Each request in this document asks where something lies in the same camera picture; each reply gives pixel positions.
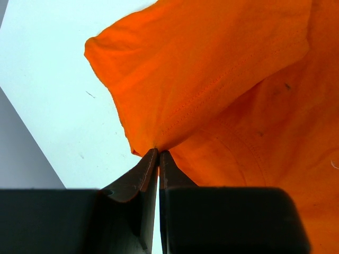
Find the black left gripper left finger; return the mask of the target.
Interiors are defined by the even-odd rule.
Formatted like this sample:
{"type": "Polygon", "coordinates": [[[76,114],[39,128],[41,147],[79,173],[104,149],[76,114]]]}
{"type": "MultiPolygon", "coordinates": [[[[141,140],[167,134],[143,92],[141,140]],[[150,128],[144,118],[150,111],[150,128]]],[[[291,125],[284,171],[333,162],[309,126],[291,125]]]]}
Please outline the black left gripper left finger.
{"type": "Polygon", "coordinates": [[[158,151],[103,189],[1,190],[1,253],[151,253],[158,151]]]}

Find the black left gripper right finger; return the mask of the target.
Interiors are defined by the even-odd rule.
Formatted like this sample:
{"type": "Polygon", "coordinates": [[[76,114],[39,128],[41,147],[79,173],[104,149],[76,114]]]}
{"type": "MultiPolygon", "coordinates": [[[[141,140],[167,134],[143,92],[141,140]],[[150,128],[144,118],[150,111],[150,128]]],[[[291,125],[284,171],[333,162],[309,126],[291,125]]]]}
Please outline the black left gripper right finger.
{"type": "Polygon", "coordinates": [[[163,253],[310,253],[290,196],[278,188],[199,187],[160,154],[163,253]]]}

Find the orange t shirt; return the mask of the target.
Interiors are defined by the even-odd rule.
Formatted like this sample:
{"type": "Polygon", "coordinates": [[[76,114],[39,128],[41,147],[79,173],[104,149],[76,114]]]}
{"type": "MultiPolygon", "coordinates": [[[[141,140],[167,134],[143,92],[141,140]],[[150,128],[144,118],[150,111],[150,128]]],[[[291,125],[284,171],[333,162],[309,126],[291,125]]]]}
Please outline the orange t shirt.
{"type": "Polygon", "coordinates": [[[158,1],[89,38],[131,152],[200,186],[270,186],[338,253],[338,1],[158,1]]]}

